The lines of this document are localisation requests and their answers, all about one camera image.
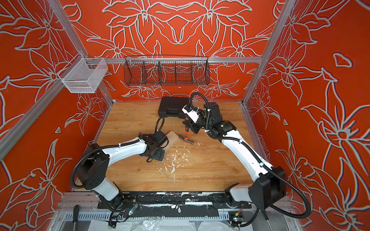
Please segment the black plastic tool case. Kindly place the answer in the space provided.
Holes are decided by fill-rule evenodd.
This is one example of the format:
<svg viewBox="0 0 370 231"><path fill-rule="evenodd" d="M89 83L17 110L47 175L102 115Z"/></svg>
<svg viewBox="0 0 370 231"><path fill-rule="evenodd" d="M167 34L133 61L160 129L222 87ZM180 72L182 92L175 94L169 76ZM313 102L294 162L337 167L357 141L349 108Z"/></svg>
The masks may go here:
<svg viewBox="0 0 370 231"><path fill-rule="evenodd" d="M169 97L164 96L158 109L159 117L177 117L184 119L185 113L182 111L189 103L188 97Z"/></svg>

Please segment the black handled screwdriver left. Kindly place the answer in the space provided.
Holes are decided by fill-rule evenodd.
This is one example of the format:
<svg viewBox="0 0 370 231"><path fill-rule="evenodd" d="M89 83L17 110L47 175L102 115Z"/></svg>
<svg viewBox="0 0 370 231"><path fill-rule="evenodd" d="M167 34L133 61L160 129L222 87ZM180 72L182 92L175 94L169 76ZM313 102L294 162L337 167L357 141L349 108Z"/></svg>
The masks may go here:
<svg viewBox="0 0 370 231"><path fill-rule="evenodd" d="M76 223L78 221L79 211L80 211L80 206L75 205L74 209L73 209L73 217L72 217L72 222L73 223Z"/></svg>

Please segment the light wooden block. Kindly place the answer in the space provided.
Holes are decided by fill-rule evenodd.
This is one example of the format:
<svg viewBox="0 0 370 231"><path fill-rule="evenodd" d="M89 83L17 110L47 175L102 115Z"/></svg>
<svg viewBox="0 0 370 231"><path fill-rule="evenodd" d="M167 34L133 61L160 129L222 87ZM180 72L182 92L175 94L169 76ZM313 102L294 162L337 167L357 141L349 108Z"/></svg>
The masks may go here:
<svg viewBox="0 0 370 231"><path fill-rule="evenodd" d="M174 131L170 131L166 136L169 140L169 143L165 147L166 150L171 149L171 147L180 140L179 136Z"/></svg>

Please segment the black handled screwdriver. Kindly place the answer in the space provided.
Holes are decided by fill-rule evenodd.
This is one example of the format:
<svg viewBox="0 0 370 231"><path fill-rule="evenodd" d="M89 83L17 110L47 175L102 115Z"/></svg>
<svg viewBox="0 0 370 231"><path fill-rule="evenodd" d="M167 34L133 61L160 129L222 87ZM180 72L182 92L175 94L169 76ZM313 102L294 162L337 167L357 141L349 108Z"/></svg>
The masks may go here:
<svg viewBox="0 0 370 231"><path fill-rule="evenodd" d="M72 217L72 222L73 223L76 223L78 221L79 211L80 211L80 206L75 205L74 209L73 209L73 217Z"/></svg>
<svg viewBox="0 0 370 231"><path fill-rule="evenodd" d="M261 212L262 212L262 214L264 215L264 218L265 218L266 222L268 223L268 226L269 226L270 230L271 230L271 231L273 231L273 229L272 229L272 227L271 227L271 224L270 224L270 222L269 222L269 217L268 217L268 215L267 215L266 210L265 210L265 209L261 209Z"/></svg>

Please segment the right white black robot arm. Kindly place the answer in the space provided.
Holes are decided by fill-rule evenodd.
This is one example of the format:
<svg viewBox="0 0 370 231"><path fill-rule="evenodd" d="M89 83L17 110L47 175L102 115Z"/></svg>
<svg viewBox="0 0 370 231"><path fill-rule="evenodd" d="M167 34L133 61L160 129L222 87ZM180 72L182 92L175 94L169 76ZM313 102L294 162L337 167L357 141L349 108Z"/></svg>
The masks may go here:
<svg viewBox="0 0 370 231"><path fill-rule="evenodd" d="M245 201L250 201L264 215L267 208L297 219L308 218L312 213L310 202L304 193L286 179L286 173L282 167L274 167L264 160L241 136L230 121L223 120L219 105L208 102L206 97L194 92L190 95L189 103L183 107L186 115L186 123L197 134L204 129L207 135L218 140L226 146L242 163L248 171L253 184L246 187L248 191ZM285 211L274 204L286 194L286 189L291 188L303 201L304 212L294 214Z"/></svg>

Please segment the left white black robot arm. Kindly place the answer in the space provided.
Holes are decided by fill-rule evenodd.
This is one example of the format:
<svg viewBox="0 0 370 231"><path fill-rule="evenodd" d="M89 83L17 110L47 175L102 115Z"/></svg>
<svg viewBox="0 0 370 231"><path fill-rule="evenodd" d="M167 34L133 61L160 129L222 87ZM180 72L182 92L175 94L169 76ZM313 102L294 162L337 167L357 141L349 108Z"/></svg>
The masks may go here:
<svg viewBox="0 0 370 231"><path fill-rule="evenodd" d="M146 162L164 159L164 148L169 145L169 138L162 132L165 118L159 117L153 134L139 133L127 142L100 146L90 145L74 166L70 175L70 184L74 189L93 191L112 212L121 212L129 204L122 190L106 176L108 167L132 156L146 158Z"/></svg>

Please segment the white mesh wall basket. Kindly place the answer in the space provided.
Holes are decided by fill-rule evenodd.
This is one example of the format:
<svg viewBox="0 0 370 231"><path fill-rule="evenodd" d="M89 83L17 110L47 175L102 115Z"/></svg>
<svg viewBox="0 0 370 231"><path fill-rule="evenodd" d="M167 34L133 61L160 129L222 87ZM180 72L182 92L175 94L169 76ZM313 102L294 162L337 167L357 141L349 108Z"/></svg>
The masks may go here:
<svg viewBox="0 0 370 231"><path fill-rule="evenodd" d="M59 78L71 93L95 93L107 71L104 58L99 58L97 64L88 64L86 59L79 58Z"/></svg>

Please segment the orange black claw hammer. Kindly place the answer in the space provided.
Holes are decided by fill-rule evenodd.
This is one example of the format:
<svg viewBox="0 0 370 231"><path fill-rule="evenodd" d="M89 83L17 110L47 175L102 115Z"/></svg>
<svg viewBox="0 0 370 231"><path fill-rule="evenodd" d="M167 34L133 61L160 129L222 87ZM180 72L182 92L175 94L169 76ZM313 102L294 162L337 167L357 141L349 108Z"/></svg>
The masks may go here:
<svg viewBox="0 0 370 231"><path fill-rule="evenodd" d="M178 135L178 137L182 141L193 145L194 142L189 139L189 130L190 130L190 126L188 124L185 124L185 135L183 136L183 135L180 134L180 135Z"/></svg>

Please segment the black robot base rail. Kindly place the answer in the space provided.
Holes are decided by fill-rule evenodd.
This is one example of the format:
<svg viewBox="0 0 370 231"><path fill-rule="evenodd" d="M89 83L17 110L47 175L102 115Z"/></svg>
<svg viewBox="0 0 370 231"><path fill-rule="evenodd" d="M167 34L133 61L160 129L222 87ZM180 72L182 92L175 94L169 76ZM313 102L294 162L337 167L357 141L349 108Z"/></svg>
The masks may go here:
<svg viewBox="0 0 370 231"><path fill-rule="evenodd" d="M121 210L124 206L132 208L134 205L140 207L165 207L179 206L207 206L215 209L250 209L249 202L236 202L224 191L131 191L119 193L113 200L108 201L97 194L99 198L98 208L109 210Z"/></svg>

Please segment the black handled screwdriver right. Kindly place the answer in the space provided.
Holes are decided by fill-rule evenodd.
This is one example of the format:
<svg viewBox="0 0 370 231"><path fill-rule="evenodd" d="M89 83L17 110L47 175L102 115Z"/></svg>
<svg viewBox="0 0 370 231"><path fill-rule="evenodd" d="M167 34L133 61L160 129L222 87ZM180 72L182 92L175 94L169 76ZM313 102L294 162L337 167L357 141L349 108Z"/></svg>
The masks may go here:
<svg viewBox="0 0 370 231"><path fill-rule="evenodd" d="M271 224L270 224L270 222L269 222L269 217L268 217L268 215L267 215L266 210L265 210L265 209L261 209L261 212L262 212L262 214L264 215L264 218L265 218L266 222L268 223L268 226L269 226L270 230L271 230L271 231L273 231L273 229L272 229L272 227L271 227Z"/></svg>

